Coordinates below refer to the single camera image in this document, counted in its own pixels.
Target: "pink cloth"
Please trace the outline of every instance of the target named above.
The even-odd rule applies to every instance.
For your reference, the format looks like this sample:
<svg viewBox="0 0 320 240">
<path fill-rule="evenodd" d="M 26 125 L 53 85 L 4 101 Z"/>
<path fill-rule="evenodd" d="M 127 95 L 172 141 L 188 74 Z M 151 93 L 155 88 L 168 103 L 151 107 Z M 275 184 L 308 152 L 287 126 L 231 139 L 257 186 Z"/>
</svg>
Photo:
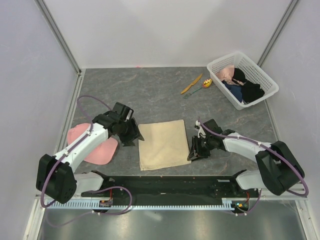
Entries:
<svg viewBox="0 0 320 240">
<path fill-rule="evenodd" d="M 68 145 L 80 137 L 89 126 L 89 123 L 83 123 L 71 128 L 66 136 Z M 97 146 L 84 160 L 91 164 L 105 165 L 111 161 L 117 146 L 118 141 L 110 137 Z"/>
<path fill-rule="evenodd" d="M 235 65 L 228 65 L 224 69 L 222 69 L 220 72 L 216 74 L 217 78 L 222 81 L 225 81 L 229 85 L 244 85 L 243 82 L 235 80 L 238 84 L 236 84 L 234 81 L 232 81 L 233 76 L 235 75 Z"/>
</svg>

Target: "gray floor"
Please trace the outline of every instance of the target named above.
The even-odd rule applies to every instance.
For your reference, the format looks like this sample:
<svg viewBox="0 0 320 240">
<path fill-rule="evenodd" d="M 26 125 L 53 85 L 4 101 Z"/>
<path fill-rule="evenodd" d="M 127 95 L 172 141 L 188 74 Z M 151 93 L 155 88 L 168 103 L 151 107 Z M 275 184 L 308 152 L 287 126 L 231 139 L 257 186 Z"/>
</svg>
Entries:
<svg viewBox="0 0 320 240">
<path fill-rule="evenodd" d="M 201 73 L 202 79 L 191 90 L 199 88 L 210 77 L 205 67 L 88 69 L 80 95 L 98 97 L 111 107 L 116 102 L 128 105 L 134 110 L 138 124 L 183 119 L 189 145 L 192 136 L 197 133 L 194 125 L 198 116 L 203 121 L 215 119 L 223 130 L 232 129 L 263 142 L 276 140 L 264 102 L 238 111 L 214 84 L 184 99 L 180 92 Z M 82 102 L 92 117 L 106 112 L 106 108 L 93 99 L 82 99 Z M 76 109 L 72 126 L 85 122 L 88 121 Z M 240 155 L 213 150 L 210 158 L 192 164 L 140 171 L 138 141 L 135 143 L 135 147 L 120 146 L 107 165 L 98 166 L 83 161 L 76 172 L 97 170 L 109 176 L 233 175 L 243 169 L 256 169 L 254 162 Z"/>
<path fill-rule="evenodd" d="M 88 210 L 47 209 L 58 225 Z M 64 227 L 42 222 L 38 240 L 306 240 L 295 202 L 261 201 L 247 216 L 210 210 L 89 214 Z"/>
</svg>

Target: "blue cloth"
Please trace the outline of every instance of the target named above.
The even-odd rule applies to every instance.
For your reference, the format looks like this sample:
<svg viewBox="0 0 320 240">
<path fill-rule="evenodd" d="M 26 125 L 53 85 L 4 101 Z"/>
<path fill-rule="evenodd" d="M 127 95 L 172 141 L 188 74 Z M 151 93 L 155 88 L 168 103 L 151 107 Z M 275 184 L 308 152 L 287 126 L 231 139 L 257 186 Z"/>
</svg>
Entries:
<svg viewBox="0 0 320 240">
<path fill-rule="evenodd" d="M 230 85 L 226 81 L 222 81 L 225 87 L 235 96 L 235 98 L 241 103 L 242 102 L 242 92 L 241 86 Z"/>
</svg>

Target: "wooden knife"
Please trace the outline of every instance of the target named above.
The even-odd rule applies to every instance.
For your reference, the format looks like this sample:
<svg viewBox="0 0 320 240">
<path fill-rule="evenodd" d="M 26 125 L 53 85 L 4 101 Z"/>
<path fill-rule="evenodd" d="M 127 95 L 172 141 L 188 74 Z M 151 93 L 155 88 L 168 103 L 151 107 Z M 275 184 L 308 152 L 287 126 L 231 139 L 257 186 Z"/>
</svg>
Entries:
<svg viewBox="0 0 320 240">
<path fill-rule="evenodd" d="M 184 94 L 186 91 L 188 91 L 193 85 L 195 85 L 200 80 L 201 77 L 202 77 L 202 73 L 189 86 L 187 86 L 180 94 Z"/>
</svg>

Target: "white wall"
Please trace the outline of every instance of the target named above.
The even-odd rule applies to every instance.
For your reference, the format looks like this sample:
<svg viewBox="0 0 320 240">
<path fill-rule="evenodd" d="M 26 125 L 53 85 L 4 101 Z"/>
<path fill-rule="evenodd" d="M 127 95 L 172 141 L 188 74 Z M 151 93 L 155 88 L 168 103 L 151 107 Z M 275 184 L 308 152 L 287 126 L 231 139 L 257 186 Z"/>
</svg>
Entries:
<svg viewBox="0 0 320 240">
<path fill-rule="evenodd" d="M 319 12 L 319 0 L 300 1 L 262 67 L 279 85 L 279 92 L 268 104 L 280 139 L 288 144 L 305 171 L 309 199 L 317 216 L 320 214 Z"/>
<path fill-rule="evenodd" d="M 77 77 L 33 0 L 1 0 L 0 33 L 0 239 L 20 240 Z"/>
<path fill-rule="evenodd" d="M 82 68 L 258 61 L 290 0 L 45 0 Z"/>
</svg>

